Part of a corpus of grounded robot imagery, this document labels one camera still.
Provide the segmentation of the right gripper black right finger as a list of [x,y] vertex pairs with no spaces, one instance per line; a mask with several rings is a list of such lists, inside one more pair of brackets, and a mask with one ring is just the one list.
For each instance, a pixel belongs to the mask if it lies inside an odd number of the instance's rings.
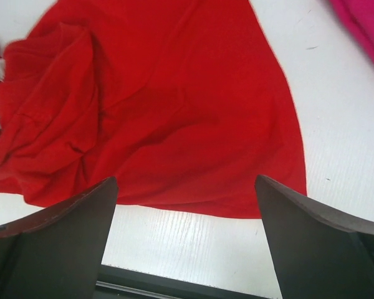
[[283,298],[374,298],[374,222],[267,176],[255,190]]

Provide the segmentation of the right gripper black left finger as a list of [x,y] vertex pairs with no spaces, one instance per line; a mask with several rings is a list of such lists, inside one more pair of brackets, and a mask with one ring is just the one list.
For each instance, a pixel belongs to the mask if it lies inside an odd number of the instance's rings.
[[0,225],[0,298],[92,298],[117,194],[107,178]]

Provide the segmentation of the red t shirt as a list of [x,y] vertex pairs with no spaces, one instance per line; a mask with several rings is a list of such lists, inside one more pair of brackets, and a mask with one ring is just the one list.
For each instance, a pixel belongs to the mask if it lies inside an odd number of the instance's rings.
[[248,1],[58,1],[2,56],[0,192],[47,207],[113,176],[119,204],[241,219],[260,174],[306,192]]

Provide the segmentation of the magenta t shirt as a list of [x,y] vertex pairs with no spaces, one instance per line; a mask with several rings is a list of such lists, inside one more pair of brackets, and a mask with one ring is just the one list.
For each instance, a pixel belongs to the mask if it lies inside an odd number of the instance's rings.
[[345,28],[374,63],[374,0],[330,1]]

